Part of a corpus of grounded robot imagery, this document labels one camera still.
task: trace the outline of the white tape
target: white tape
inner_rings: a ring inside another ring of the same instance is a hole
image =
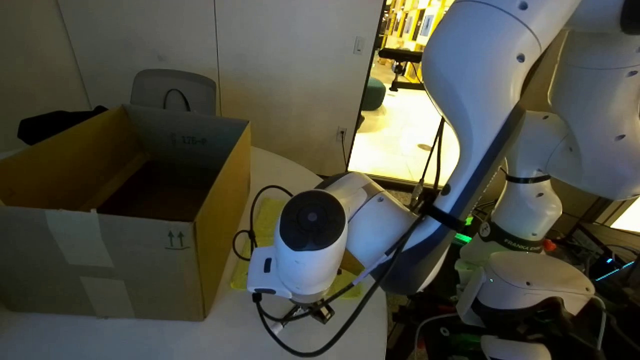
[[[84,276],[80,281],[97,316],[135,317],[124,281]]]
[[[45,215],[49,231],[67,263],[113,268],[109,252],[102,242],[95,210],[91,213],[47,210]]]

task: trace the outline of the round table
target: round table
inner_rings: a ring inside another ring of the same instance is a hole
[[[248,228],[255,194],[269,184],[293,193],[313,188],[320,178],[283,157],[252,148],[251,191],[240,229]],[[277,190],[263,196],[283,198]],[[230,288],[237,258],[229,254],[223,286],[203,322],[97,319],[89,316],[12,313],[0,308],[0,354],[3,359],[297,359],[266,333],[251,295]],[[367,278],[363,284],[373,283]],[[278,335],[290,347],[313,351],[342,326],[360,299],[332,302],[335,316],[326,324],[304,318]],[[266,295],[264,308],[284,315],[288,300]],[[349,331],[319,359],[383,359],[387,346],[387,302],[378,289]]]

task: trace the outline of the open cardboard box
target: open cardboard box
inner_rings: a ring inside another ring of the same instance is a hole
[[[203,320],[250,185],[247,121],[122,106],[0,161],[14,311]]]

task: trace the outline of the chair backrest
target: chair backrest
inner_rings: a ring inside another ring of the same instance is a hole
[[[192,72],[147,69],[136,74],[131,104],[216,114],[216,82]]]

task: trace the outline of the black cloth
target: black cloth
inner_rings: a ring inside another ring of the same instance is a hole
[[[58,110],[26,118],[18,126],[18,139],[28,145],[35,145],[107,110],[109,109],[98,105],[90,111]]]

